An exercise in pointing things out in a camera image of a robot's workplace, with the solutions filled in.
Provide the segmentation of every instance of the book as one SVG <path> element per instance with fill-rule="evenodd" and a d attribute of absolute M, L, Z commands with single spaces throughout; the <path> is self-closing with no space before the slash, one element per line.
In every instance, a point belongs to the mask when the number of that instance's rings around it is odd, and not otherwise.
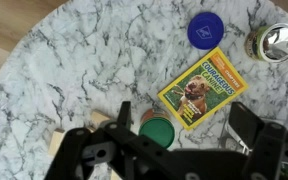
<path fill-rule="evenodd" d="M 158 93 L 186 130 L 198 126 L 248 88 L 219 47 Z"/>

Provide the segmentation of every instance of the green lid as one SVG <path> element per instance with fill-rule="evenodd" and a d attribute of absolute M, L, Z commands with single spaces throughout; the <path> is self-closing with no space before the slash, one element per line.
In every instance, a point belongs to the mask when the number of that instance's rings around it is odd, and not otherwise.
<path fill-rule="evenodd" d="M 141 125 L 139 135 L 142 134 L 168 148 L 173 143 L 175 130 L 172 123 L 167 119 L 154 117 Z"/>

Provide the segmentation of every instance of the blue lid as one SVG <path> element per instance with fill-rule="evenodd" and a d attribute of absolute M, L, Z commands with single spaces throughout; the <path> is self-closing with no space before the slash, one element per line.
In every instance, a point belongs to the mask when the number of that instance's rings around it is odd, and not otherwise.
<path fill-rule="evenodd" d="M 224 25 L 220 17 L 211 12 L 195 16 L 187 29 L 190 43 L 198 49 L 212 49 L 220 43 Z"/>

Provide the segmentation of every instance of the silver jar lid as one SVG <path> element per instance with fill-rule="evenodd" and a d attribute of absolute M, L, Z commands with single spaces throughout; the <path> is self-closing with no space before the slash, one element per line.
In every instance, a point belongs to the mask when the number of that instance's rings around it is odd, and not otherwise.
<path fill-rule="evenodd" d="M 278 63 L 288 59 L 288 24 L 275 24 L 263 33 L 260 53 L 268 62 Z"/>

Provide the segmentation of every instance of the round table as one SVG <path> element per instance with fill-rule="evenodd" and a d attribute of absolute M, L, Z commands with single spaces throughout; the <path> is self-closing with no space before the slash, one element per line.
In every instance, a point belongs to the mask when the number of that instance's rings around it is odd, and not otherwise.
<path fill-rule="evenodd" d="M 288 127 L 288 61 L 251 60 L 247 34 L 261 25 L 288 23 L 288 14 L 268 0 L 73 0 L 38 23 L 0 70 L 0 179 L 43 179 L 55 128 L 91 125 L 94 109 L 116 117 L 131 101 L 138 132 L 141 115 L 157 93 L 208 51 L 189 43 L 186 30 L 198 13 L 224 22 L 219 47 L 249 84 L 235 100 L 255 114 Z M 191 131 L 177 120 L 174 148 L 216 148 L 230 105 Z M 97 166 L 92 178 L 108 179 Z"/>

